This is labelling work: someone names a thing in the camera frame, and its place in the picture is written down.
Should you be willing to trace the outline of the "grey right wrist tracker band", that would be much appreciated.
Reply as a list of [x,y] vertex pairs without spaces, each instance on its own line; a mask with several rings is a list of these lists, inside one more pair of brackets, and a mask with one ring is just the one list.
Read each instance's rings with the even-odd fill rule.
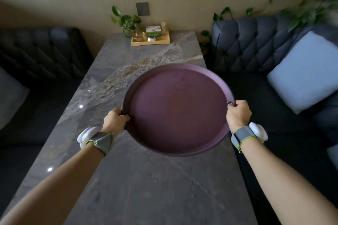
[[251,137],[259,139],[262,143],[268,140],[266,130],[261,125],[251,122],[248,126],[243,126],[235,133],[231,133],[231,142],[239,153],[242,153],[242,143]]

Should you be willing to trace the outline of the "person's left hand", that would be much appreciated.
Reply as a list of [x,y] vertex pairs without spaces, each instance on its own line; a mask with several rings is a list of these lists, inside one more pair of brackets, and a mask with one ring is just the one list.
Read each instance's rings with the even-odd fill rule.
[[121,125],[119,122],[119,116],[122,115],[122,111],[119,108],[115,108],[108,112],[104,118],[104,124],[101,129],[101,133],[112,133],[113,137],[117,137],[123,130],[125,125]]

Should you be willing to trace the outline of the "person's left forearm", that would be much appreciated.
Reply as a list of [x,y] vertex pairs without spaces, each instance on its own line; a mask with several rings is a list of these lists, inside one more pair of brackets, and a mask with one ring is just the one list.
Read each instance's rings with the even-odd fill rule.
[[62,225],[103,158],[103,152],[89,142],[34,187],[0,225]]

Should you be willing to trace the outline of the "green and white box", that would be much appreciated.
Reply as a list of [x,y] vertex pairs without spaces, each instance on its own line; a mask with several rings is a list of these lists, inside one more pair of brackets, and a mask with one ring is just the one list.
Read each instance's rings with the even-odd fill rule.
[[158,37],[162,35],[162,28],[160,25],[157,26],[147,26],[146,27],[147,36]]

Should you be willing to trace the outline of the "person's right forearm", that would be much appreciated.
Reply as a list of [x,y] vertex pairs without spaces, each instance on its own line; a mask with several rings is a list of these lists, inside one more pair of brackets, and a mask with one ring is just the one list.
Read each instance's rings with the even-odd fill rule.
[[338,209],[259,139],[239,148],[282,225],[338,225]]

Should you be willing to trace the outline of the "round purple serving tray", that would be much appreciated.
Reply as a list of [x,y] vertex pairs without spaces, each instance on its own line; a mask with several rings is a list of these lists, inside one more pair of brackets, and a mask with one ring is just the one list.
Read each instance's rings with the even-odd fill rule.
[[227,103],[234,96],[214,72],[193,64],[154,67],[129,86],[121,111],[125,129],[142,146],[168,156],[208,151],[230,133]]

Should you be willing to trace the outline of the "grey wrist tracker band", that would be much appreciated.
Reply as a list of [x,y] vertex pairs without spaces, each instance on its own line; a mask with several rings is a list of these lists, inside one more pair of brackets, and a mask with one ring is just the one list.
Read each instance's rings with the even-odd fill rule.
[[259,139],[262,143],[268,140],[266,130],[261,125],[251,122],[248,126],[243,126],[235,133],[231,133],[231,142],[239,153],[242,153],[242,143],[251,137]]
[[97,126],[86,128],[77,137],[77,142],[81,149],[88,143],[93,142],[94,146],[104,154],[105,158],[114,144],[114,135],[113,133],[104,133],[100,130],[101,129]]

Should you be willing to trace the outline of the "small potted green plant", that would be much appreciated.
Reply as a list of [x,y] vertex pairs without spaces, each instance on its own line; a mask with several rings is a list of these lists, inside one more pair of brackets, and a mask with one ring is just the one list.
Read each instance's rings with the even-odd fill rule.
[[117,23],[121,27],[125,37],[131,39],[136,31],[137,24],[142,22],[141,18],[137,15],[122,15],[121,11],[114,5],[112,6],[112,13],[111,21]]

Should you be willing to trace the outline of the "person's right hand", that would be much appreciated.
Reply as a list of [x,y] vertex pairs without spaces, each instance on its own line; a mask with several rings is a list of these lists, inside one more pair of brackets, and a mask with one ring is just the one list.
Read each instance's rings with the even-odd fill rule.
[[248,126],[252,112],[246,100],[236,100],[237,107],[227,109],[226,119],[232,133],[239,128]]

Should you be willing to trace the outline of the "grey wall switch plate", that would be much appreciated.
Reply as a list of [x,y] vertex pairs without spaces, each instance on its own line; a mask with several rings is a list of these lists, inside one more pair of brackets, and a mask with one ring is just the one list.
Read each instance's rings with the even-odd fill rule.
[[137,8],[138,16],[149,16],[150,15],[148,2],[137,2],[136,8]]

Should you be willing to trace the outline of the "dark tufted leather sofa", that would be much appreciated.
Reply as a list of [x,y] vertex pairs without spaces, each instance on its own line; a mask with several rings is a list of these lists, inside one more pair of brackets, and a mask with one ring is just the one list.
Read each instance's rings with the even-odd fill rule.
[[338,209],[338,90],[295,114],[268,82],[268,74],[309,31],[338,47],[338,26],[320,22],[288,31],[282,15],[220,21],[213,26],[211,65],[251,120],[268,134],[275,156],[300,173]]
[[29,90],[0,140],[45,143],[93,61],[76,28],[0,29],[0,67]]

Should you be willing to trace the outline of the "light blue cushion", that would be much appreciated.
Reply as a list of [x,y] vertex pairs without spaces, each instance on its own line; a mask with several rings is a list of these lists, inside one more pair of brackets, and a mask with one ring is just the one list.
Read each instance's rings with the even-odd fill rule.
[[299,114],[338,90],[338,47],[309,31],[267,79],[284,103]]

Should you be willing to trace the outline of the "grey left wrist tracker band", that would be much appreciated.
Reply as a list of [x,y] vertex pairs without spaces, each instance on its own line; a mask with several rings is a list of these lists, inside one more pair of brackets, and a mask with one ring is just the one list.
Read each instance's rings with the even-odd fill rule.
[[97,126],[86,128],[77,137],[77,142],[81,149],[88,143],[93,142],[94,146],[104,154],[105,158],[114,144],[114,135],[113,133],[104,133],[100,130],[101,129]]

